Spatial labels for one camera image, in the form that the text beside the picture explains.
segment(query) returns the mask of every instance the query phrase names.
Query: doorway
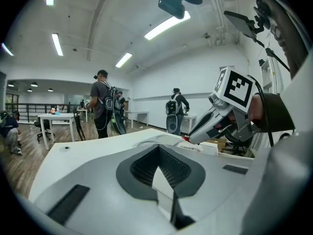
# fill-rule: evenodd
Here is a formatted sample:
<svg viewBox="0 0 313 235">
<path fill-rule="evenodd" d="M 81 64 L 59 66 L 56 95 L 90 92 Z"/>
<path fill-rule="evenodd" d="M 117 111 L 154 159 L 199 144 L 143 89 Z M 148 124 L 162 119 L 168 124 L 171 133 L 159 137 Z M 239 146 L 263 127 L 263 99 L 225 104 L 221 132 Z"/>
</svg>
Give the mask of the doorway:
<svg viewBox="0 0 313 235">
<path fill-rule="evenodd" d="M 128 113 L 126 111 L 128 111 L 128 101 L 125 101 L 125 118 L 128 119 Z"/>
</svg>

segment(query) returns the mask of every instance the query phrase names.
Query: hand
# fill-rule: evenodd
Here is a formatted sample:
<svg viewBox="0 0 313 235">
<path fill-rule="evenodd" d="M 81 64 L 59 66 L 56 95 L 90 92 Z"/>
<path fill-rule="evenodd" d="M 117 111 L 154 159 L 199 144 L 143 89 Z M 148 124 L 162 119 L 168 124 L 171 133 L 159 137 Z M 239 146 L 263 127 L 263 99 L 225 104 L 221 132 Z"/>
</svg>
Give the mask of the hand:
<svg viewBox="0 0 313 235">
<path fill-rule="evenodd" d="M 263 117 L 263 104 L 260 95 L 252 96 L 252 100 L 248 110 L 249 120 L 262 120 Z"/>
<path fill-rule="evenodd" d="M 252 96 L 251 103 L 248 110 L 249 120 L 261 120 L 263 117 L 263 105 L 260 95 L 256 94 Z M 234 123 L 236 121 L 235 115 L 233 112 L 228 115 L 229 120 Z M 222 125 L 218 123 L 214 126 L 215 128 L 221 128 Z"/>
</svg>

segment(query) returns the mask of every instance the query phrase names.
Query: white sneaker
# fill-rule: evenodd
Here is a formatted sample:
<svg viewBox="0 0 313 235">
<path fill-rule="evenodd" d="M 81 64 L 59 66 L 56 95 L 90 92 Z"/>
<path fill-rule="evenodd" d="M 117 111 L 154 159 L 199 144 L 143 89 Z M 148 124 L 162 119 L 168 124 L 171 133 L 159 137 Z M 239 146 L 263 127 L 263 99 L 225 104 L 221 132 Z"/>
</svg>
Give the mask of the white sneaker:
<svg viewBox="0 0 313 235">
<path fill-rule="evenodd" d="M 23 155 L 21 148 L 18 148 L 18 151 L 17 151 L 16 155 L 19 155 L 19 156 L 22 156 L 22 155 Z"/>
</svg>

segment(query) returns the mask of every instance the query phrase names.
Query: black cap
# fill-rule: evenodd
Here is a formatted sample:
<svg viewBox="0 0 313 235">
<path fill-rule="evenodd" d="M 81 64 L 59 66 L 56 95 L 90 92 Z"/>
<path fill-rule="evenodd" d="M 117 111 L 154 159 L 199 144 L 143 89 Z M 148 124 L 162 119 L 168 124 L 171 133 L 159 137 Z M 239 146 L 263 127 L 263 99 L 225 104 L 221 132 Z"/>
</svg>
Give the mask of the black cap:
<svg viewBox="0 0 313 235">
<path fill-rule="evenodd" d="M 97 75 L 99 74 L 103 75 L 104 77 L 108 77 L 108 73 L 105 70 L 98 71 Z"/>
<path fill-rule="evenodd" d="M 19 111 L 13 111 L 13 115 L 14 116 L 18 116 L 18 121 L 20 120 L 20 113 L 19 113 Z"/>
</svg>

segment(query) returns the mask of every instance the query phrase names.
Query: gloved hand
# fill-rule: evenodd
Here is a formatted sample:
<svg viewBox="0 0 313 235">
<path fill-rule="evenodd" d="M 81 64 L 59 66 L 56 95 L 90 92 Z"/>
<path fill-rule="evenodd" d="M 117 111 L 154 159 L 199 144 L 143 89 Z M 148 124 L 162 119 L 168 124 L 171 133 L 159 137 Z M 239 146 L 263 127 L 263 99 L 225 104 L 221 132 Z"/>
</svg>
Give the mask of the gloved hand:
<svg viewBox="0 0 313 235">
<path fill-rule="evenodd" d="M 84 108 L 87 109 L 89 104 L 90 104 L 90 100 L 87 99 L 87 100 L 85 101 L 85 107 L 84 107 Z"/>
</svg>

